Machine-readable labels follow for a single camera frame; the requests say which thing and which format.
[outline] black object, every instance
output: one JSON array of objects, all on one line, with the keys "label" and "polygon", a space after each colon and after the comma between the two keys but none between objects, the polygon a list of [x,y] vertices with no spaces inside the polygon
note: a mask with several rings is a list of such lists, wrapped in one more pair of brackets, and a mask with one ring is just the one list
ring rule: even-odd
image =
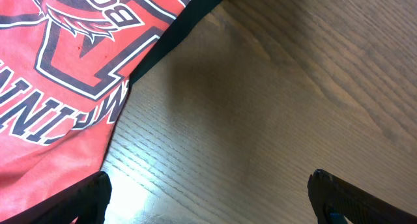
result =
[{"label": "black object", "polygon": [[168,27],[155,46],[146,54],[135,70],[130,74],[132,86],[146,74],[159,60],[187,37],[197,23],[203,19],[222,0],[191,0],[177,19]]},{"label": "black object", "polygon": [[0,224],[103,223],[110,195],[109,176],[97,172]]},{"label": "black object", "polygon": [[308,197],[319,224],[417,223],[417,217],[318,169],[308,180]]}]

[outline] cartoon mascot graphic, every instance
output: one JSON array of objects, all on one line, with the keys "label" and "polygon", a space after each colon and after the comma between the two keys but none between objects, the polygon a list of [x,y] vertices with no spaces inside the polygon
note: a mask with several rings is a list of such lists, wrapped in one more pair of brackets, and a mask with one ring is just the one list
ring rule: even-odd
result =
[{"label": "cartoon mascot graphic", "polygon": [[[95,102],[126,78],[119,72],[132,59],[160,38],[163,31],[156,24],[170,25],[177,18],[177,15],[153,0],[24,1],[31,5],[21,7],[16,0],[6,2],[12,6],[17,5],[15,7],[18,15],[4,15],[4,12],[0,12],[0,36],[3,29],[46,24],[34,69],[48,80]],[[185,7],[190,2],[177,1],[180,7]],[[141,12],[140,17],[132,8]],[[146,23],[155,20],[160,22]],[[120,33],[118,38],[121,39],[116,41],[114,33]],[[79,35],[83,37],[79,55],[67,57],[65,63],[54,62],[56,53],[67,53],[66,50],[57,51],[58,48],[79,47]],[[91,65],[91,62],[84,59],[86,54],[90,60],[91,57],[103,57],[101,55],[108,53],[109,48],[117,49],[112,49],[114,53],[111,60],[104,66],[102,63]],[[88,67],[91,79],[80,80],[71,75],[77,69],[85,72],[85,67]]]}]

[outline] wooden table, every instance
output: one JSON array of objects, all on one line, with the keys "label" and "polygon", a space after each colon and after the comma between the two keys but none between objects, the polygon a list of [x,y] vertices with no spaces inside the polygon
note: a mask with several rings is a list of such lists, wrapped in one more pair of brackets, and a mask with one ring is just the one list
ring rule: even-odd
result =
[{"label": "wooden table", "polygon": [[316,168],[417,215],[416,12],[225,0],[134,85],[108,223],[316,223]]}]

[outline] wood grain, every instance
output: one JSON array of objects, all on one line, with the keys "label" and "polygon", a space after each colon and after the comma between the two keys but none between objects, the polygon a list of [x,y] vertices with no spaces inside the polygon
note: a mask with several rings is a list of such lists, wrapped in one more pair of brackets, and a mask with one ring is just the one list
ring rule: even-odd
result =
[{"label": "wood grain", "polygon": [[225,0],[134,85],[108,223],[315,223],[323,168],[417,215],[417,0]]}]

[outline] red fabric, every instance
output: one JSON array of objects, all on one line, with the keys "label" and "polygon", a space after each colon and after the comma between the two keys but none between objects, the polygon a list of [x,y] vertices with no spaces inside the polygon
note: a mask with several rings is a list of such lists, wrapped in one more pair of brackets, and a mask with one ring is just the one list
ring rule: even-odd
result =
[{"label": "red fabric", "polygon": [[0,0],[0,221],[99,170],[128,76],[189,0]]}]

